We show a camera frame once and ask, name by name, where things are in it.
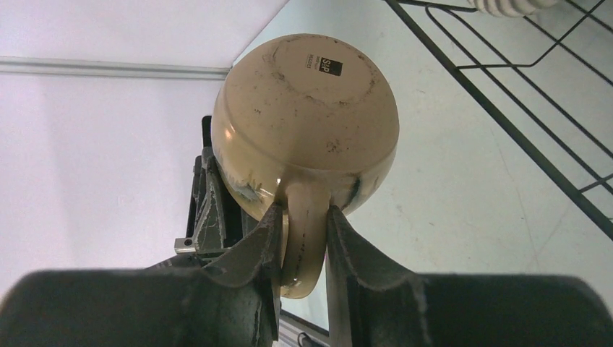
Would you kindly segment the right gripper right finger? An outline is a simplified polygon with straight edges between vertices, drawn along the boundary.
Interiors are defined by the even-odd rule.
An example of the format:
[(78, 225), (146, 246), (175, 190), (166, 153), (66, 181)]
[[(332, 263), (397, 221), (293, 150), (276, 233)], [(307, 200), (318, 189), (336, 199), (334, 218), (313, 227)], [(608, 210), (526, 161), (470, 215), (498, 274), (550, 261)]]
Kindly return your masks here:
[(327, 212), (326, 289), (332, 346), (430, 346), (425, 281)]

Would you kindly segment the beige ceramic cup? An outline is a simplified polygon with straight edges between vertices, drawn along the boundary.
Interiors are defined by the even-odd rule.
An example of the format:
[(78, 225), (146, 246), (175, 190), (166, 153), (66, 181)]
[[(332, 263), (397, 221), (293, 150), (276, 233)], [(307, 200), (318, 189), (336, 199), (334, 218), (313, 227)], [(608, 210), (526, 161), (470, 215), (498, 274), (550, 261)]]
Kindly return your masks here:
[(284, 215), (280, 292), (308, 296), (322, 271), (328, 209), (350, 214), (389, 173), (400, 121), (376, 64), (337, 38), (292, 34), (236, 63), (211, 121), (223, 182), (256, 220)]

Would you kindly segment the white ribbed cup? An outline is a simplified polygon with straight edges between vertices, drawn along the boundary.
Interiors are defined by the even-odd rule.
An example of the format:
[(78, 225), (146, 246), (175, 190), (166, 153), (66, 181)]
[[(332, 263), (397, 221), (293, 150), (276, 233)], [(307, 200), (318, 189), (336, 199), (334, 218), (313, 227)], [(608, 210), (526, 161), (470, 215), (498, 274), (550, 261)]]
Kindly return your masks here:
[(494, 17), (525, 17), (553, 7), (558, 0), (468, 0), (478, 11)]

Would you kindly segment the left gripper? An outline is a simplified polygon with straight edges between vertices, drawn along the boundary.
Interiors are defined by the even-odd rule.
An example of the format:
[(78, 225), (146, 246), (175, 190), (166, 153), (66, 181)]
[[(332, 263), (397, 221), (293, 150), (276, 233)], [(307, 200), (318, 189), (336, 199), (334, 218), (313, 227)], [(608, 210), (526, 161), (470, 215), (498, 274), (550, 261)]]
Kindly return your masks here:
[(179, 256), (211, 261), (241, 241), (247, 220), (222, 180), (213, 153), (212, 116), (201, 120), (202, 152), (194, 159), (186, 236), (174, 242)]

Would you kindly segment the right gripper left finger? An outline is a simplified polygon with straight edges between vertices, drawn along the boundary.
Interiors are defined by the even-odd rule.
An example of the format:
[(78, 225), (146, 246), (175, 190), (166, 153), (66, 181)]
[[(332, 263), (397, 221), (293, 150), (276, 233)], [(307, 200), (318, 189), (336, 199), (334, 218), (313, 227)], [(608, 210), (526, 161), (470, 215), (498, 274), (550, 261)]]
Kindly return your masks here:
[(283, 208), (269, 206), (241, 241), (203, 265), (180, 254), (154, 270), (185, 269), (193, 281), (181, 302), (174, 346), (272, 346), (279, 339)]

